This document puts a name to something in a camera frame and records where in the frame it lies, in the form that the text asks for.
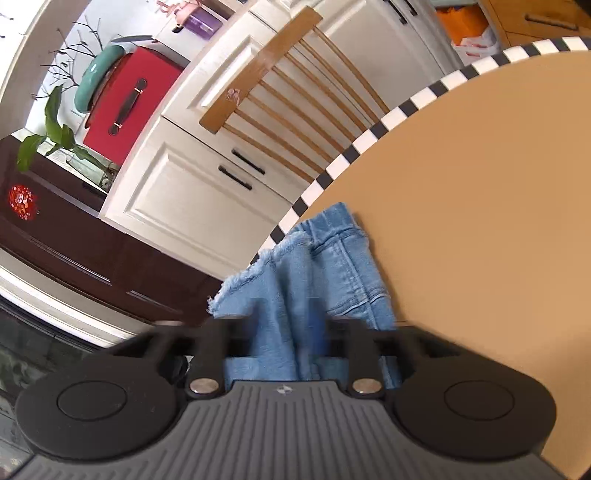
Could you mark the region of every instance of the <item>green plant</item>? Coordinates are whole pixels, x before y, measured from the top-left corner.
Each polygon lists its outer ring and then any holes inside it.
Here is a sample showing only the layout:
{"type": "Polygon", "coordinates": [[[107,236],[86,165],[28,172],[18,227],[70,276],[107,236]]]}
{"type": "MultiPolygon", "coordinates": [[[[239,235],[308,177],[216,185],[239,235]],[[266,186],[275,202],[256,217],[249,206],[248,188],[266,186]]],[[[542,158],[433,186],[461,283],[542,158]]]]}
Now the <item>green plant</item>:
{"type": "Polygon", "coordinates": [[[65,124],[60,126],[57,122],[57,111],[60,109],[61,105],[62,89],[62,85],[56,86],[47,99],[47,104],[45,106],[45,129],[47,134],[33,134],[22,141],[21,148],[18,150],[17,155],[17,168],[19,171],[27,171],[31,167],[31,162],[35,157],[37,148],[49,137],[49,140],[54,142],[55,145],[49,152],[47,152],[46,157],[58,150],[71,151],[79,159],[86,160],[102,170],[104,174],[112,180],[116,174],[115,170],[103,165],[97,158],[91,155],[87,149],[78,145],[74,141],[74,131],[70,127],[65,124]]]}

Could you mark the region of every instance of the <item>round black pad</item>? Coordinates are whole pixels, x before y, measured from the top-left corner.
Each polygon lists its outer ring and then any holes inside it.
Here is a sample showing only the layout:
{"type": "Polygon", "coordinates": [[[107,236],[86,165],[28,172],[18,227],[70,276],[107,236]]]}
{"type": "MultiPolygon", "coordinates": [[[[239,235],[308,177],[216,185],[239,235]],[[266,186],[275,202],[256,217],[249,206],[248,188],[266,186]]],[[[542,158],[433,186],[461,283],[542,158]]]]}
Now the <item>round black pad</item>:
{"type": "Polygon", "coordinates": [[[556,420],[543,385],[476,355],[426,360],[395,392],[394,408],[411,437],[437,453],[472,461],[535,451],[556,420]]]}
{"type": "Polygon", "coordinates": [[[127,402],[127,394],[110,382],[80,382],[57,398],[60,410],[74,420],[101,420],[115,415],[127,402]]]}
{"type": "Polygon", "coordinates": [[[69,460],[106,460],[157,440],[177,414],[174,388],[139,358],[93,355],[34,383],[17,422],[31,446],[69,460]]]}
{"type": "Polygon", "coordinates": [[[485,380],[457,383],[445,392],[449,409],[468,420],[496,420],[507,415],[515,405],[505,387],[485,380]]]}

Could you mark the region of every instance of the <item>blue denim cloth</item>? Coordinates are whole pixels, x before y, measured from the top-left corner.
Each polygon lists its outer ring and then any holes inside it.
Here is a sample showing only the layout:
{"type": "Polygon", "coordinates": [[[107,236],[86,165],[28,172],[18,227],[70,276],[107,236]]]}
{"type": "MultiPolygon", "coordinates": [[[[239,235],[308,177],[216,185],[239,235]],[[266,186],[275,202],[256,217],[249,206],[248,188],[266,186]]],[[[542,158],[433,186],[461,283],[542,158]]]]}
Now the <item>blue denim cloth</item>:
{"type": "MultiPolygon", "coordinates": [[[[343,203],[294,227],[254,265],[228,278],[210,302],[211,314],[221,317],[246,315],[256,299],[263,299],[253,356],[226,360],[228,384],[329,379],[346,384],[347,360],[316,355],[314,338],[324,317],[310,311],[311,298],[320,299],[330,316],[363,319],[374,329],[394,328],[390,297],[368,239],[343,203]]],[[[396,386],[394,359],[381,362],[386,387],[396,386]]]]}

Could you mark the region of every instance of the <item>gray ribbed cover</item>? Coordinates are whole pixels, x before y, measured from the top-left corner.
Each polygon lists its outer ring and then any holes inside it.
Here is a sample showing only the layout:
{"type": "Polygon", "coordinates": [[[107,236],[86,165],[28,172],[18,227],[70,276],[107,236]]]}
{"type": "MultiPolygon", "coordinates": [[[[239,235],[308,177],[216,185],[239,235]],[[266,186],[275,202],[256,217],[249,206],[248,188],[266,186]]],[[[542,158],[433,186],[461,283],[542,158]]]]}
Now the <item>gray ribbed cover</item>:
{"type": "Polygon", "coordinates": [[[237,382],[222,398],[189,404],[166,438],[136,455],[100,465],[36,456],[14,478],[564,479],[535,455],[490,465],[439,457],[407,439],[380,403],[333,382],[237,382]]]}

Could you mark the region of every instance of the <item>purple container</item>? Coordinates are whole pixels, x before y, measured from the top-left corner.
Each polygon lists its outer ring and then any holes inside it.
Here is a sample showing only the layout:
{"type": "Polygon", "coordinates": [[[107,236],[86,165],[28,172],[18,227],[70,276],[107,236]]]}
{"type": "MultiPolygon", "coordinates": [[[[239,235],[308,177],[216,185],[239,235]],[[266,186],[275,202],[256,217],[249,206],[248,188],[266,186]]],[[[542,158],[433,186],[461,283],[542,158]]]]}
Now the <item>purple container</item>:
{"type": "Polygon", "coordinates": [[[211,13],[199,7],[189,15],[184,27],[191,32],[196,33],[201,38],[209,40],[222,25],[223,22],[220,19],[214,17],[211,13]]]}

